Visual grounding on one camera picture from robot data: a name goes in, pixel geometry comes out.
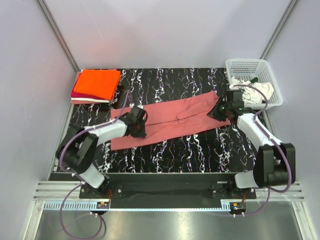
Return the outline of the salmon pink t-shirt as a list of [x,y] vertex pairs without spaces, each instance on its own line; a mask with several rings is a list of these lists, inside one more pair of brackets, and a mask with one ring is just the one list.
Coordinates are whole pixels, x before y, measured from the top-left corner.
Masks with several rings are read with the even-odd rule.
[[145,123],[146,137],[114,138],[111,140],[111,150],[151,145],[228,126],[229,120],[218,121],[207,116],[207,113],[217,104],[218,99],[216,93],[210,91],[189,98],[145,105],[143,109],[148,115]]

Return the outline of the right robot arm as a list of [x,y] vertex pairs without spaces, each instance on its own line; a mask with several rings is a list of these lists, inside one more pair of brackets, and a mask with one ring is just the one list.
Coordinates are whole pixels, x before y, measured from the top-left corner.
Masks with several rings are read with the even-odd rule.
[[229,120],[257,150],[253,170],[235,174],[227,185],[230,197],[239,198],[245,189],[268,188],[277,193],[290,189],[296,180],[296,149],[276,138],[261,124],[258,113],[245,107],[240,89],[229,89],[207,116],[220,122]]

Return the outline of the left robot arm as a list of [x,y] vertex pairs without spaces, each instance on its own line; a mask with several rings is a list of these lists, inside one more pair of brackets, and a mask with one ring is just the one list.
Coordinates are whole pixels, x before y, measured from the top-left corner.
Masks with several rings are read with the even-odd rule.
[[55,152],[60,169],[75,175],[85,194],[95,198],[109,196],[109,179],[99,172],[93,163],[96,148],[116,138],[145,138],[147,119],[148,113],[142,106],[132,106],[129,112],[124,112],[122,108],[120,113],[108,122],[86,127],[72,126]]

